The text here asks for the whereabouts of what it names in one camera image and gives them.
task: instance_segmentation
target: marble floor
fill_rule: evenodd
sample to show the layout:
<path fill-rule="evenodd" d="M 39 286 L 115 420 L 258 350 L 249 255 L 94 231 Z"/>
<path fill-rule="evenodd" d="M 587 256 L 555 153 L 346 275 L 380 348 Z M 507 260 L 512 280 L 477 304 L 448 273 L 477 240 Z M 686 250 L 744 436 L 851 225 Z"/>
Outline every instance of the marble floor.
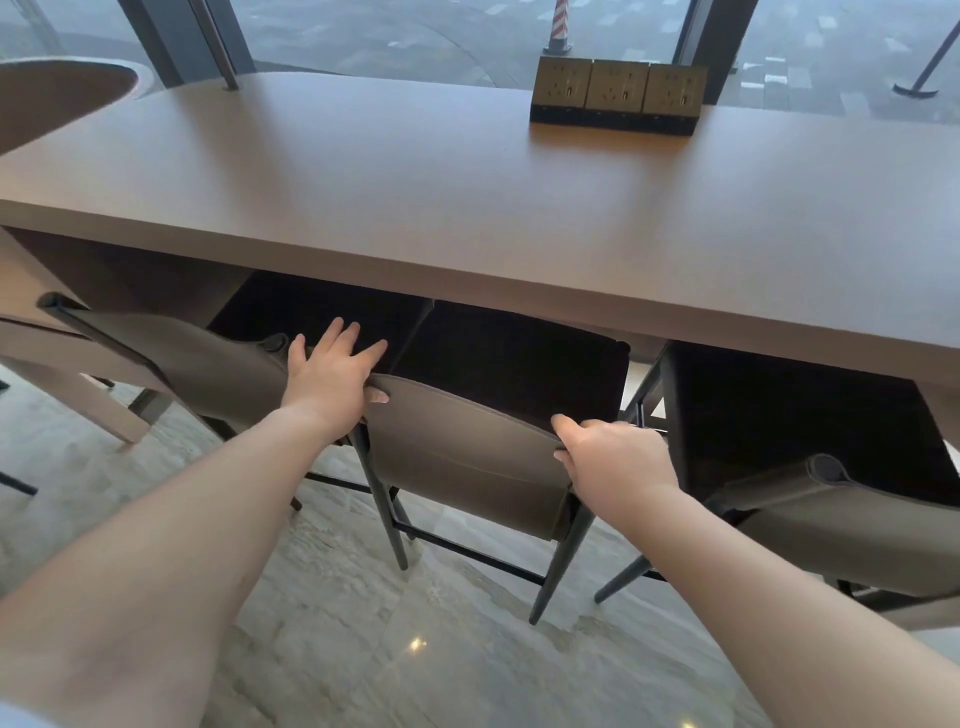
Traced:
<path fill-rule="evenodd" d="M 124 446 L 0 369 L 0 595 L 131 498 L 217 446 L 171 408 Z M 118 399 L 135 390 L 118 385 Z M 348 449 L 315 470 L 362 480 Z M 536 588 L 440 548 L 401 572 L 370 497 L 304 482 L 263 577 L 230 629 L 203 726 L 768 725 L 703 626 L 666 584 L 591 595 L 634 556 L 598 522 L 537 627 Z M 418 525 L 533 570 L 551 546 L 406 495 Z M 925 635 L 960 657 L 955 631 Z"/>

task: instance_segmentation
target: pavement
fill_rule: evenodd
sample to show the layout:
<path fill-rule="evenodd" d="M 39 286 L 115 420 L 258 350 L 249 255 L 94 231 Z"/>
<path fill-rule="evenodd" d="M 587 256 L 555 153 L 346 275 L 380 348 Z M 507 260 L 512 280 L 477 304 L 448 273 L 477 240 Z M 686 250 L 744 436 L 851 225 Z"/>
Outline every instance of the pavement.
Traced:
<path fill-rule="evenodd" d="M 39 0 L 69 53 L 143 61 L 115 0 Z M 264 69 L 531 88 L 554 0 L 233 0 Z M 686 0 L 571 0 L 574 56 L 669 61 Z M 960 20 L 953 0 L 759 0 L 720 103 L 888 120 L 960 123 L 960 43 L 925 88 L 912 85 Z M 36 47 L 0 0 L 0 54 Z"/>

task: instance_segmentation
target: electrical socket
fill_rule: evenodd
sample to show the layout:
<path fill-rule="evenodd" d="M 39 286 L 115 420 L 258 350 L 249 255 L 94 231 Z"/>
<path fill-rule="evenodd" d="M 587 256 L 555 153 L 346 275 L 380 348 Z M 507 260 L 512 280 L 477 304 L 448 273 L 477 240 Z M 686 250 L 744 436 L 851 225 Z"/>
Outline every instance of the electrical socket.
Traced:
<path fill-rule="evenodd" d="M 582 109 L 590 83 L 590 59 L 540 57 L 534 81 L 534 106 Z"/>
<path fill-rule="evenodd" d="M 587 109 L 640 113 L 650 63 L 594 61 L 587 89 Z"/>
<path fill-rule="evenodd" d="M 643 113 L 699 117 L 706 86 L 705 66 L 654 63 L 647 77 Z"/>

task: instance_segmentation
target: table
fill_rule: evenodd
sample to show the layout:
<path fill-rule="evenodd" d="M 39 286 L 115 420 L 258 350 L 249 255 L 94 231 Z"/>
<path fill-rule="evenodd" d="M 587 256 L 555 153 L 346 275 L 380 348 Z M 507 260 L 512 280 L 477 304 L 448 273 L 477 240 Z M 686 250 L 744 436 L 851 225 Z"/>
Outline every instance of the table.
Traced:
<path fill-rule="evenodd" d="M 710 108 L 677 138 L 530 125 L 522 90 L 222 85 L 0 158 L 0 225 L 28 254 L 23 231 L 70 236 L 903 376 L 957 403 L 958 130 Z"/>

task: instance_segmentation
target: chair backrest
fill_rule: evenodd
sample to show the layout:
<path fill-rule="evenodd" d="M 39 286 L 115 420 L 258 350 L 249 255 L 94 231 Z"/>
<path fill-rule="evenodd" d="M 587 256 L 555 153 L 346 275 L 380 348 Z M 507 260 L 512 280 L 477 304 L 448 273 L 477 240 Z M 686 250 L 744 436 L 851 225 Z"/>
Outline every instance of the chair backrest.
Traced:
<path fill-rule="evenodd" d="M 905 595 L 960 590 L 960 509 L 869 488 L 829 455 L 728 483 L 710 503 L 756 509 L 740 530 L 801 569 Z"/>
<path fill-rule="evenodd" d="M 399 376 L 366 409 L 370 464 L 388 487 L 428 497 L 543 539 L 568 527 L 569 478 L 550 432 Z"/>
<path fill-rule="evenodd" d="M 280 404 L 286 367 L 281 356 L 262 346 L 230 341 L 167 316 L 91 311 L 59 294 L 47 294 L 37 305 L 150 369 L 198 415 L 245 429 Z"/>

